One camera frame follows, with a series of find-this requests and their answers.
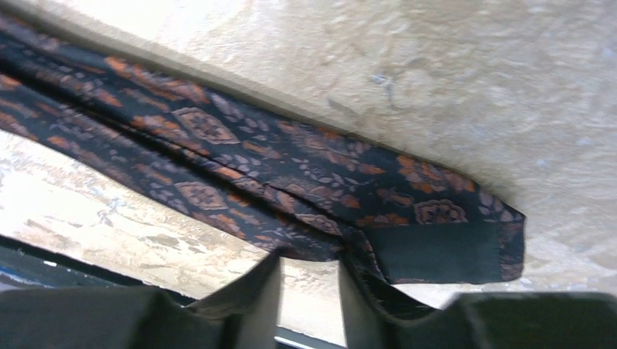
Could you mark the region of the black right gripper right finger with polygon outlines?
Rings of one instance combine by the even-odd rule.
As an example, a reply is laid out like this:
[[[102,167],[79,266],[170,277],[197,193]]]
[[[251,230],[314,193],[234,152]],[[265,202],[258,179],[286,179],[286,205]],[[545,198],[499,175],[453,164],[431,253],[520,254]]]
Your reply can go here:
[[[597,292],[458,294],[440,310],[350,262],[339,271],[348,348],[615,348],[616,297]]]

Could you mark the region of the brown patterned necktie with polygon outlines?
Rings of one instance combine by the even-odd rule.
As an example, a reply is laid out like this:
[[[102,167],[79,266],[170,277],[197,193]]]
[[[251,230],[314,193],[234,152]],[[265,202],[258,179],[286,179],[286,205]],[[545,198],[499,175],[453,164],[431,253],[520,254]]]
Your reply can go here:
[[[423,159],[56,39],[1,14],[1,128],[296,260],[389,284],[521,277],[525,216]]]

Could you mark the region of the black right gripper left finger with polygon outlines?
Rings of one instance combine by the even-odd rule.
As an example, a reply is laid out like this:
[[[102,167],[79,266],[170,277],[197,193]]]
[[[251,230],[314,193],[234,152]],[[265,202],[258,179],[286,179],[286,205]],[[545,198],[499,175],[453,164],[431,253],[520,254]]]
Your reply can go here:
[[[1,293],[3,348],[273,348],[281,259],[272,253],[182,306],[152,286]]]

